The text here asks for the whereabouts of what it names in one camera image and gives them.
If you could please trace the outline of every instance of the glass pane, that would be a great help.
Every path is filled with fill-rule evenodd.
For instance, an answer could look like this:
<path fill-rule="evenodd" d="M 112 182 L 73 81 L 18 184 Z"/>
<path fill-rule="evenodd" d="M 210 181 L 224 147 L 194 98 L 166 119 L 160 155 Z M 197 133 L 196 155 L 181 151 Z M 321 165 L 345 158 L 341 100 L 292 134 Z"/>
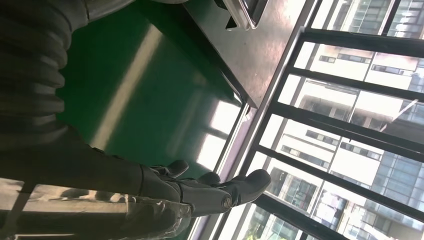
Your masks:
<path fill-rule="evenodd" d="M 355 124 L 369 122 L 367 119 L 360 121 L 363 119 L 360 115 L 354 115 L 354 117 L 352 121 L 356 119 Z M 280 126 L 276 125 L 274 129 L 272 127 L 267 129 L 275 133 L 275 128 L 278 129 Z M 415 160 L 291 119 L 288 119 L 281 137 L 275 142 L 275 151 L 281 154 L 413 208 L 420 209 L 421 205 L 418 202 L 424 201 L 422 194 L 424 170 L 421 171 L 424 167 L 422 163 Z M 263 167 L 268 169 L 270 161 L 266 155 L 256 153 L 250 172 Z M 267 191 L 285 203 L 295 206 L 300 212 L 308 212 L 308 207 L 314 198 L 308 189 L 316 189 L 319 185 L 312 186 L 305 183 L 302 185 L 304 188 L 300 189 L 304 179 L 293 174 L 296 173 L 295 169 L 292 169 L 293 173 L 288 169 L 277 167 L 268 169 L 272 183 Z"/>
<path fill-rule="evenodd" d="M 276 159 L 271 159 L 266 169 L 273 176 L 271 188 L 274 190 L 268 188 L 268 193 L 274 194 L 275 186 L 278 186 L 278 197 L 281 199 L 282 204 L 297 209 L 299 212 L 310 216 L 315 221 L 337 231 L 349 239 L 422 239 L 424 223 L 420 221 L 411 219 L 397 211 L 370 201 L 365 197 L 332 183 L 323 181 L 316 176 L 293 168 Z M 364 175 L 363 172 L 355 171 L 354 169 L 351 172 L 356 175 L 356 177 L 351 178 L 352 180 Z M 338 177 L 341 176 L 339 173 L 332 173 Z M 286 196 L 299 192 L 307 192 L 307 194 L 301 194 L 304 198 L 298 199 L 296 202 L 293 202 L 295 198 L 292 196 L 288 198 L 290 201 L 286 201 Z M 401 202 L 403 202 L 403 198 L 410 198 L 409 196 L 390 190 L 389 186 L 386 189 L 386 193 L 388 193 L 385 194 L 386 196 L 392 195 L 393 198 L 397 198 Z M 302 201 L 307 206 L 306 208 L 301 209 L 299 207 Z"/>
<path fill-rule="evenodd" d="M 420 0 L 401 0 L 388 36 L 398 38 L 423 38 L 424 2 Z"/>
<path fill-rule="evenodd" d="M 241 219 L 239 224 L 242 224 L 242 227 L 237 240 L 296 240 L 302 234 L 296 227 L 255 204 L 252 204 L 246 219 Z"/>
<path fill-rule="evenodd" d="M 391 2 L 390 0 L 323 1 L 312 27 L 379 35 L 383 30 Z"/>
<path fill-rule="evenodd" d="M 295 107 L 424 144 L 424 103 L 417 100 L 396 98 L 311 78 L 305 79 L 299 95 L 295 97 L 296 101 L 292 102 Z M 376 160 L 380 157 L 373 152 L 363 154 L 369 154 Z"/>

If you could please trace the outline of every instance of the building window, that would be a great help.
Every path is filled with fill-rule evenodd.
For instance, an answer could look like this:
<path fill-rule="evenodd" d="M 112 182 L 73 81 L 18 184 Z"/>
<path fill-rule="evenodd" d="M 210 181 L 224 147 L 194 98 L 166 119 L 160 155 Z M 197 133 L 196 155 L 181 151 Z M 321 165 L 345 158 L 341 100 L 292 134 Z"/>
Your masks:
<path fill-rule="evenodd" d="M 288 174 L 274 167 L 269 175 L 271 176 L 271 184 L 266 190 L 278 197 Z"/>
<path fill-rule="evenodd" d="M 349 54 L 344 54 L 344 53 L 339 53 L 337 58 L 341 59 L 341 60 L 352 61 L 352 62 L 357 62 L 357 63 L 364 63 L 364 64 L 371 63 L 371 58 L 349 55 Z"/>
<path fill-rule="evenodd" d="M 342 89 L 338 87 L 336 87 L 336 90 L 339 92 L 344 92 L 342 91 Z M 341 109 L 341 108 L 333 107 L 331 105 L 323 104 L 322 102 L 319 102 L 319 99 L 317 100 L 307 99 L 301 108 L 317 113 L 317 114 L 321 114 L 324 116 L 342 120 L 342 121 L 346 121 L 349 116 L 349 111 Z"/>
<path fill-rule="evenodd" d="M 337 230 L 347 203 L 346 199 L 323 189 L 312 218 L 332 230 Z"/>
<path fill-rule="evenodd" d="M 303 159 L 305 161 L 308 161 L 308 162 L 310 162 L 312 164 L 318 165 L 318 166 L 323 167 L 323 168 L 326 168 L 326 169 L 330 165 L 328 162 L 326 162 L 324 160 L 321 160 L 318 157 L 315 157 L 315 156 L 306 154 L 304 152 L 301 152 L 299 150 L 293 149 L 293 148 L 288 147 L 288 146 L 285 146 L 285 145 L 282 146 L 281 150 L 283 152 L 285 152 L 285 153 L 288 153 L 290 155 L 293 155 L 295 157 L 298 157 L 300 159 Z"/>
<path fill-rule="evenodd" d="M 327 63 L 334 63 L 336 61 L 336 58 L 331 57 L 331 56 L 319 56 L 319 60 L 322 62 L 327 62 Z"/>
<path fill-rule="evenodd" d="M 299 229 L 290 225 L 289 223 L 276 218 L 274 224 L 272 225 L 272 232 L 277 234 L 280 238 L 272 238 L 269 239 L 287 239 L 287 240 L 295 240 L 298 235 Z"/>
<path fill-rule="evenodd" d="M 386 126 L 387 124 L 386 121 L 378 120 L 372 117 L 367 117 L 357 112 L 353 113 L 350 123 L 364 127 L 364 128 L 376 130 L 376 131 L 381 131 L 382 128 Z"/>
<path fill-rule="evenodd" d="M 284 200 L 299 209 L 307 211 L 316 189 L 317 186 L 293 177 Z"/>
<path fill-rule="evenodd" d="M 349 182 L 351 182 L 351 183 L 353 183 L 353 184 L 359 185 L 359 186 L 361 186 L 361 187 L 363 187 L 363 188 L 370 189 L 370 186 L 369 186 L 368 184 L 362 183 L 362 182 L 360 182 L 360 181 L 357 181 L 357 180 L 355 180 L 355 179 L 353 179 L 353 178 L 350 178 L 350 177 L 345 176 L 345 175 L 343 175 L 343 174 L 340 174 L 340 173 L 338 173 L 338 172 L 330 171 L 330 174 L 332 174 L 332 175 L 334 175 L 334 176 L 336 176 L 336 177 L 338 177 L 338 178 L 344 179 L 344 180 L 346 180 L 346 181 L 349 181 Z"/>
<path fill-rule="evenodd" d="M 329 105 L 325 105 L 319 102 L 307 101 L 303 107 L 305 110 L 309 110 L 311 112 L 321 114 L 324 116 L 330 116 L 332 111 L 332 107 Z"/>
<path fill-rule="evenodd" d="M 360 1 L 349 26 L 349 32 L 377 35 L 389 3 L 387 0 Z"/>
<path fill-rule="evenodd" d="M 319 141 L 324 142 L 326 144 L 331 144 L 333 146 L 337 146 L 339 144 L 339 140 L 331 138 L 329 136 L 319 134 L 319 133 L 311 131 L 311 130 L 308 130 L 306 132 L 306 136 L 313 138 L 313 139 L 316 139 L 316 140 L 319 140 Z"/>
<path fill-rule="evenodd" d="M 373 152 L 373 151 L 370 151 L 370 150 L 367 150 L 367 149 L 364 149 L 364 148 L 361 148 L 361 147 L 358 147 L 358 146 L 354 146 L 354 145 L 349 144 L 347 142 L 342 142 L 340 144 L 340 148 L 346 149 L 346 150 L 351 151 L 353 153 L 356 153 L 356 154 L 359 154 L 359 155 L 362 155 L 364 157 L 374 159 L 374 160 L 377 160 L 377 161 L 379 161 L 380 157 L 381 157 L 381 155 L 376 153 L 376 152 Z"/>
<path fill-rule="evenodd" d="M 412 74 L 414 73 L 411 70 L 405 70 L 405 69 L 400 69 L 396 67 L 381 66 L 381 65 L 375 65 L 375 64 L 372 65 L 371 70 L 383 72 L 383 73 L 389 73 L 389 74 L 403 75 L 403 76 L 412 76 Z"/>

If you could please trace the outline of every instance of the window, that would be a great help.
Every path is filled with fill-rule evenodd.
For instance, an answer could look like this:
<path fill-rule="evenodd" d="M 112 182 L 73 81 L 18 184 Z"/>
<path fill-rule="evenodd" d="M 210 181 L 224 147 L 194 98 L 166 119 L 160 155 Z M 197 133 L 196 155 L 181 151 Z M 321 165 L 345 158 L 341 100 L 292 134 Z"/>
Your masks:
<path fill-rule="evenodd" d="M 332 107 L 328 105 L 324 105 L 322 103 L 318 103 L 318 102 L 307 101 L 307 103 L 304 106 L 304 109 L 317 113 L 317 114 L 329 116 L 331 113 Z"/>
<path fill-rule="evenodd" d="M 414 73 L 411 70 L 405 70 L 405 69 L 400 69 L 396 67 L 381 66 L 381 65 L 375 65 L 375 64 L 372 65 L 371 70 L 383 72 L 383 73 L 389 73 L 389 74 L 404 75 L 404 76 L 412 76 L 412 74 Z"/>
<path fill-rule="evenodd" d="M 343 53 L 339 53 L 337 58 L 342 60 L 352 61 L 352 62 L 365 63 L 365 64 L 369 64 L 371 62 L 371 58 L 368 58 L 368 57 L 354 56 L 354 55 L 343 54 Z"/>
<path fill-rule="evenodd" d="M 271 184 L 266 190 L 278 197 L 286 181 L 287 172 L 274 167 L 269 175 L 271 176 Z"/>
<path fill-rule="evenodd" d="M 287 239 L 287 240 L 295 240 L 296 235 L 298 234 L 298 231 L 299 230 L 296 227 L 290 225 L 289 223 L 279 218 L 275 219 L 275 222 L 272 226 L 273 233 L 277 234 L 282 239 Z"/>
<path fill-rule="evenodd" d="M 320 166 L 320 167 L 324 167 L 324 168 L 326 168 L 326 169 L 327 169 L 327 168 L 329 167 L 329 165 L 330 165 L 328 162 L 326 162 L 326 161 L 324 161 L 324 160 L 321 160 L 321 159 L 319 159 L 318 157 L 315 157 L 315 156 L 312 156 L 312 155 L 306 154 L 306 153 L 304 153 L 304 152 L 301 152 L 301 151 L 295 150 L 295 149 L 293 149 L 293 148 L 291 148 L 291 147 L 288 147 L 288 146 L 285 146 L 285 145 L 283 145 L 283 146 L 282 146 L 281 150 L 282 150 L 283 152 L 285 152 L 285 153 L 289 153 L 290 155 L 296 156 L 296 157 L 298 157 L 298 158 L 300 158 L 300 159 L 303 159 L 303 160 L 305 160 L 305 161 L 308 161 L 308 162 L 310 162 L 310 163 L 312 163 L 312 164 L 315 164 L 315 165 L 318 165 L 318 166 Z"/>
<path fill-rule="evenodd" d="M 377 160 L 377 161 L 379 161 L 380 157 L 381 157 L 381 154 L 378 154 L 376 152 L 373 152 L 373 151 L 370 151 L 370 150 L 367 150 L 367 149 L 364 149 L 364 148 L 361 148 L 361 147 L 358 147 L 358 146 L 354 146 L 354 145 L 349 144 L 347 142 L 342 142 L 340 144 L 340 148 L 346 149 L 346 150 L 351 151 L 353 153 L 356 153 L 356 154 L 359 154 L 359 155 L 362 155 L 364 157 L 374 159 L 374 160 Z"/>
<path fill-rule="evenodd" d="M 328 62 L 333 64 L 336 61 L 336 58 L 331 56 L 319 56 L 319 60 L 322 62 Z"/>
<path fill-rule="evenodd" d="M 358 126 L 364 126 L 366 120 L 367 120 L 366 116 L 360 115 L 357 112 L 354 112 L 350 123 L 358 125 Z"/>
<path fill-rule="evenodd" d="M 331 138 L 329 136 L 319 134 L 319 133 L 311 131 L 311 130 L 306 131 L 306 136 L 313 138 L 313 139 L 316 139 L 316 140 L 319 140 L 321 142 L 327 143 L 327 144 L 331 144 L 333 146 L 337 146 L 339 144 L 339 140 Z"/>
<path fill-rule="evenodd" d="M 334 118 L 345 121 L 348 118 L 349 113 L 343 109 L 336 108 L 334 111 Z"/>
<path fill-rule="evenodd" d="M 375 118 L 371 118 L 371 121 L 369 122 L 368 128 L 376 130 L 376 131 L 380 131 L 382 129 L 382 127 L 384 127 L 385 124 L 386 124 L 386 122 L 384 122 L 384 121 L 380 121 L 380 120 L 377 120 Z"/>
<path fill-rule="evenodd" d="M 338 172 L 330 171 L 330 174 L 332 174 L 332 175 L 334 175 L 334 176 L 336 176 L 336 177 L 338 177 L 338 178 L 344 179 L 344 180 L 346 180 L 346 181 L 349 181 L 349 182 L 351 182 L 351 183 L 353 183 L 353 184 L 359 185 L 359 186 L 361 186 L 361 187 L 363 187 L 363 188 L 370 189 L 370 186 L 369 186 L 369 185 L 367 185 L 367 184 L 365 184 L 365 183 L 362 183 L 362 182 L 360 182 L 360 181 L 357 181 L 357 180 L 355 180 L 355 179 L 353 179 L 353 178 L 350 178 L 350 177 L 348 177 L 348 176 L 345 176 L 345 175 L 343 175 L 343 174 L 340 174 L 340 173 L 338 173 Z"/>
<path fill-rule="evenodd" d="M 308 210 L 317 186 L 293 177 L 284 200 L 304 211 Z"/>

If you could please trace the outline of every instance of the ribbed hose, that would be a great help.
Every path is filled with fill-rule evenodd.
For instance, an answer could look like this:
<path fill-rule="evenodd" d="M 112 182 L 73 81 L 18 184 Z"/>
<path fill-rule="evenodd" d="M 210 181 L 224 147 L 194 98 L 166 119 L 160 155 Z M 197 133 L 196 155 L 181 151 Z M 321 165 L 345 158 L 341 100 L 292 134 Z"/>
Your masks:
<path fill-rule="evenodd" d="M 91 13 L 99 18 L 125 6 L 86 1 L 0 0 L 0 178 L 138 195 L 139 164 L 93 150 L 56 120 L 72 32 Z M 97 11 L 98 2 L 111 8 Z"/>
<path fill-rule="evenodd" d="M 58 6 L 67 8 L 73 21 Z M 48 143 L 64 133 L 66 126 L 55 116 L 64 110 L 55 95 L 65 83 L 59 69 L 67 64 L 73 27 L 87 22 L 78 0 L 56 6 L 0 1 L 0 151 Z"/>

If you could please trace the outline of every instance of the metal bar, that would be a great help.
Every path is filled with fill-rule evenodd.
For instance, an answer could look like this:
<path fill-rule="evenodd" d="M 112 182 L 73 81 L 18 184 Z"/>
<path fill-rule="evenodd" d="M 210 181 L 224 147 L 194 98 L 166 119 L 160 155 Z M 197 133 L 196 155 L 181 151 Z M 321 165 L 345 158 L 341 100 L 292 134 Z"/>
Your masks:
<path fill-rule="evenodd" d="M 299 240 L 307 240 L 308 234 L 306 232 L 302 232 L 302 235 L 300 235 Z"/>
<path fill-rule="evenodd" d="M 17 229 L 18 219 L 21 216 L 21 213 L 27 205 L 27 202 L 30 199 L 30 196 L 35 188 L 36 185 L 32 182 L 25 182 L 23 184 L 22 189 L 19 191 L 19 195 L 17 196 L 12 209 L 7 214 L 6 220 L 4 221 L 4 225 L 0 226 L 0 236 L 14 235 Z"/>
<path fill-rule="evenodd" d="M 348 240 L 340 233 L 331 230 L 330 228 L 322 225 L 321 223 L 303 215 L 302 213 L 281 204 L 278 200 L 274 199 L 267 194 L 262 194 L 254 202 L 258 207 L 265 211 L 277 216 L 279 219 L 293 225 L 294 227 L 303 230 L 309 235 L 320 240 Z"/>
<path fill-rule="evenodd" d="M 256 136 L 253 139 L 252 146 L 258 145 L 259 142 L 261 141 L 262 136 L 264 135 L 265 129 L 267 128 L 268 122 L 270 121 L 270 118 L 271 118 L 271 112 L 267 111 L 265 113 L 265 116 L 263 117 L 262 122 L 259 125 L 259 129 L 257 130 Z M 249 149 L 246 155 L 246 158 L 243 162 L 243 165 L 240 168 L 240 172 L 238 173 L 239 175 L 245 176 L 248 173 L 254 157 L 255 157 L 255 151 L 253 151 L 252 149 Z"/>
<path fill-rule="evenodd" d="M 245 220 L 248 217 L 249 211 L 252 207 L 252 203 L 246 204 L 243 209 L 243 213 L 240 216 L 240 219 L 235 227 L 234 233 L 232 234 L 231 240 L 237 240 L 239 238 L 240 231 L 242 230 L 243 225 L 245 224 Z"/>
<path fill-rule="evenodd" d="M 331 20 L 331 18 L 333 16 L 333 13 L 334 13 L 335 9 L 336 9 L 337 3 L 338 3 L 337 0 L 333 0 L 332 1 L 331 7 L 330 7 L 330 10 L 329 10 L 329 13 L 328 13 L 327 17 L 325 18 L 325 21 L 324 21 L 324 23 L 322 25 L 322 28 L 323 29 L 326 29 L 329 26 L 330 20 Z M 320 6 L 321 6 L 321 3 L 319 3 L 319 5 L 316 5 L 315 6 L 314 11 L 316 13 L 318 13 Z M 309 24 L 312 24 L 313 21 L 314 21 L 314 19 L 311 18 L 309 20 Z M 293 52 L 294 53 L 297 53 L 297 55 L 296 56 L 294 56 L 294 55 L 292 56 L 292 58 L 293 58 L 293 61 L 292 62 L 295 62 L 295 60 L 297 59 L 300 51 L 302 50 L 302 46 L 303 46 L 303 43 L 298 43 L 296 45 L 296 48 L 298 48 L 298 49 L 294 50 Z M 308 59 L 308 61 L 306 63 L 305 69 L 310 69 L 311 68 L 312 63 L 314 62 L 314 58 L 317 55 L 317 52 L 318 52 L 319 47 L 320 46 L 318 44 L 315 44 L 313 46 L 313 49 L 312 49 L 312 51 L 310 53 L 310 56 L 309 56 L 309 59 Z M 305 81 L 306 81 L 306 78 L 305 77 L 301 77 L 300 78 L 300 81 L 299 81 L 298 85 L 296 86 L 296 89 L 294 90 L 293 97 L 290 100 L 290 105 L 294 105 L 296 103 L 296 101 L 297 101 L 297 99 L 299 97 L 299 94 L 301 93 L 301 90 L 302 90 L 302 88 L 303 88 L 303 86 L 305 84 Z M 280 93 L 283 90 L 283 88 L 284 88 L 284 86 L 278 87 L 278 89 L 280 90 Z M 282 123 L 281 123 L 280 127 L 278 128 L 277 134 L 275 135 L 275 139 L 272 142 L 271 149 L 275 150 L 277 148 L 277 145 L 280 142 L 281 137 L 283 136 L 284 129 L 286 128 L 287 121 L 288 121 L 287 118 L 284 118 L 282 120 Z M 270 163 L 271 163 L 271 158 L 270 157 L 266 157 L 265 163 L 263 164 L 263 169 L 268 169 L 268 166 L 270 165 Z"/>
<path fill-rule="evenodd" d="M 424 41 L 403 37 L 377 36 L 334 30 L 305 28 L 300 41 L 371 52 L 424 58 Z"/>
<path fill-rule="evenodd" d="M 346 190 L 351 191 L 352 193 L 358 194 L 362 197 L 365 197 L 373 202 L 376 202 L 378 204 L 381 204 L 383 206 L 386 206 L 390 209 L 396 210 L 399 213 L 402 213 L 406 216 L 409 216 L 413 219 L 416 219 L 418 221 L 424 222 L 424 212 L 417 210 L 413 207 L 410 207 L 406 204 L 400 203 L 398 201 L 395 201 L 387 196 L 381 195 L 377 192 L 371 191 L 367 188 L 364 188 L 360 185 L 356 185 L 355 183 L 352 183 L 350 181 L 344 180 L 343 178 L 337 177 L 335 175 L 332 175 L 328 172 L 325 172 L 323 170 L 320 170 L 314 166 L 308 165 L 306 163 L 303 163 L 301 161 L 298 161 L 296 159 L 293 159 L 289 156 L 286 156 L 284 154 L 278 153 L 274 150 L 271 150 L 269 148 L 266 148 L 264 146 L 258 145 L 255 146 L 255 149 L 263 153 L 265 155 L 268 155 L 274 159 L 277 159 L 278 161 L 285 163 L 287 165 L 290 165 L 294 168 L 300 169 L 304 171 L 305 173 L 308 173 L 310 175 L 316 176 L 324 181 L 327 181 L 329 183 L 332 183 L 334 185 L 337 185 L 339 187 L 342 187 Z"/>
<path fill-rule="evenodd" d="M 393 20 L 395 19 L 396 11 L 398 11 L 399 4 L 401 3 L 401 0 L 394 0 L 394 3 L 390 9 L 390 13 L 388 14 L 387 20 L 385 22 L 383 32 L 381 33 L 382 36 L 387 36 L 390 30 L 390 26 L 393 23 Z"/>
<path fill-rule="evenodd" d="M 212 237 L 212 240 L 218 240 L 220 238 L 220 235 L 225 227 L 225 223 L 227 222 L 228 217 L 230 216 L 231 209 L 223 214 L 221 221 L 218 223 L 218 227 L 215 231 L 215 234 Z"/>
<path fill-rule="evenodd" d="M 317 17 L 318 11 L 320 10 L 322 3 L 323 3 L 323 0 L 316 0 L 315 6 L 313 7 L 313 11 L 312 11 L 310 18 L 309 18 L 309 21 L 306 25 L 308 28 L 311 28 L 312 24 L 314 24 L 314 20 Z"/>
<path fill-rule="evenodd" d="M 264 124 L 263 120 L 265 118 L 271 99 L 273 98 L 273 96 L 275 96 L 275 93 L 278 93 L 278 86 L 281 85 L 279 82 L 282 79 L 283 72 L 285 72 L 284 69 L 287 65 L 289 65 L 291 61 L 296 60 L 291 56 L 293 55 L 295 44 L 298 43 L 298 38 L 301 34 L 301 29 L 305 24 L 308 23 L 308 17 L 310 16 L 313 7 L 314 1 L 305 1 L 302 11 L 300 12 L 299 17 L 294 25 L 293 32 L 287 41 L 287 45 L 284 49 L 284 52 L 282 53 L 280 62 L 278 63 L 275 73 L 272 76 L 268 90 L 266 91 L 265 96 L 263 97 L 263 101 L 260 104 L 259 109 L 257 110 L 257 113 L 253 119 L 252 125 L 249 129 L 249 132 L 247 133 L 246 140 L 243 142 L 243 145 L 240 149 L 240 153 L 237 155 L 236 161 L 234 163 L 236 166 L 238 166 L 242 162 L 242 160 L 244 160 L 240 168 L 239 174 L 246 174 L 249 170 L 249 166 L 251 165 L 253 157 L 255 156 L 255 154 L 251 153 L 249 149 L 252 146 L 254 139 L 257 138 L 255 135 L 259 131 L 259 126 Z M 233 177 L 237 171 L 238 168 L 233 167 L 233 169 L 230 171 L 229 177 Z"/>
<path fill-rule="evenodd" d="M 270 111 L 281 117 L 424 163 L 424 154 L 421 153 L 424 146 L 420 143 L 279 102 L 270 106 Z"/>
<path fill-rule="evenodd" d="M 236 138 L 237 132 L 243 123 L 243 117 L 246 115 L 248 108 L 249 105 L 247 103 L 243 103 L 240 108 L 240 111 L 238 111 L 237 118 L 235 119 L 231 131 L 228 134 L 229 137 L 226 139 L 225 145 L 221 151 L 221 154 L 219 155 L 218 162 L 216 163 L 215 168 L 213 169 L 214 173 L 220 174 L 221 168 L 223 167 L 227 159 L 228 153 L 230 152 L 231 146 L 234 143 L 234 139 Z"/>
<path fill-rule="evenodd" d="M 311 71 L 306 69 L 300 69 L 293 67 L 289 69 L 290 74 L 301 77 L 306 77 L 313 80 L 324 81 L 327 83 L 338 84 L 347 86 L 367 92 L 373 92 L 377 94 L 383 94 L 395 98 L 406 99 L 406 100 L 418 100 L 424 103 L 424 93 L 399 89 L 391 86 L 379 85 L 366 81 L 353 80 L 346 77 L 330 75 L 322 72 Z"/>

